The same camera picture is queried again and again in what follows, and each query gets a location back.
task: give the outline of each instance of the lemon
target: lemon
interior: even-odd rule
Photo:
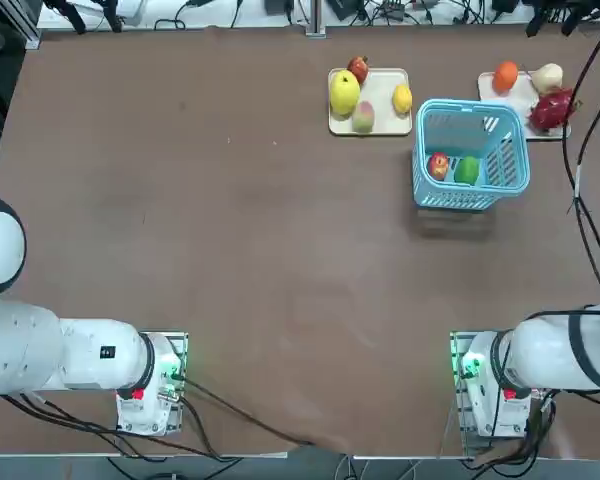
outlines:
[[[411,90],[405,84],[400,84],[393,91],[393,108],[396,113],[404,115],[411,110],[411,104],[413,103],[413,97],[411,96]]]

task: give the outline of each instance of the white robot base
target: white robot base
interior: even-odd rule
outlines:
[[[460,371],[467,387],[478,435],[484,437],[523,437],[529,418],[531,396],[518,398],[518,392],[501,388],[492,366],[492,345],[496,332],[480,332],[462,357]],[[504,347],[500,342],[499,351]]]
[[[188,334],[143,332],[153,345],[155,363],[147,387],[116,392],[117,428],[147,436],[176,433],[182,429],[184,382],[171,376],[186,376]]]

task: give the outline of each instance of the plastic basket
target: plastic basket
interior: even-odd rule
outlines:
[[[427,171],[435,152],[449,157],[444,181]],[[454,171],[466,156],[480,161],[475,185],[455,183]],[[503,197],[520,195],[531,171],[522,123],[506,105],[464,100],[426,101],[416,116],[413,196],[422,207],[484,210]]]

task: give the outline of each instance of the table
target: table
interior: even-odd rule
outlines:
[[[478,74],[505,59],[560,63],[573,82],[598,35],[547,28],[527,39],[521,26],[499,26],[343,29],[321,41],[261,29],[50,37],[26,57],[0,151],[0,195],[29,240],[9,296],[59,316],[186,330],[198,381],[321,446],[435,456],[453,395],[450,331],[600,302],[566,214],[560,147],[530,145],[520,198],[432,219],[412,205],[413,133],[331,136],[327,72],[355,54],[405,68],[417,108],[476,98]],[[600,104],[600,57],[581,98],[572,155]],[[585,172],[600,229],[600,125]],[[111,393],[53,398],[115,421]],[[222,452],[291,448],[196,405]],[[445,455],[461,452],[451,430]],[[199,445],[191,428],[174,439]],[[0,453],[109,451],[0,401]],[[600,459],[600,408],[559,398],[547,455]]]

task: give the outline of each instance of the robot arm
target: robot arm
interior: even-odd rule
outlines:
[[[533,389],[600,390],[600,306],[541,312],[513,330],[481,332],[461,371],[478,433],[523,436]]]
[[[116,320],[59,319],[45,308],[0,300],[0,395],[115,390],[119,426],[164,435],[181,424],[181,382],[171,376],[183,371],[163,334]]]

